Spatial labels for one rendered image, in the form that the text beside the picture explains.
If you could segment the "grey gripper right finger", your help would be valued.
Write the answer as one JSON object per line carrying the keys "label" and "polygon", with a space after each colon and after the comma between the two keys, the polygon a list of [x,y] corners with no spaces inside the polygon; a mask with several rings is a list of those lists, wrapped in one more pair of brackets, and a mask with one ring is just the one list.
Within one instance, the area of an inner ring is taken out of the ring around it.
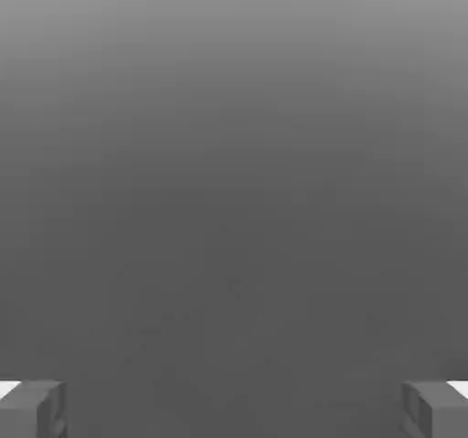
{"label": "grey gripper right finger", "polygon": [[408,438],[468,438],[468,380],[405,381],[401,403]]}

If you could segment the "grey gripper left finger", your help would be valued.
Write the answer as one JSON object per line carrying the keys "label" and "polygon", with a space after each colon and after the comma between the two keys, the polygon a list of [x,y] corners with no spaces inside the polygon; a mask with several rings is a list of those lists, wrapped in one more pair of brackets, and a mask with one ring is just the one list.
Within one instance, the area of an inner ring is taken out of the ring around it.
{"label": "grey gripper left finger", "polygon": [[68,438],[67,384],[0,380],[0,438]]}

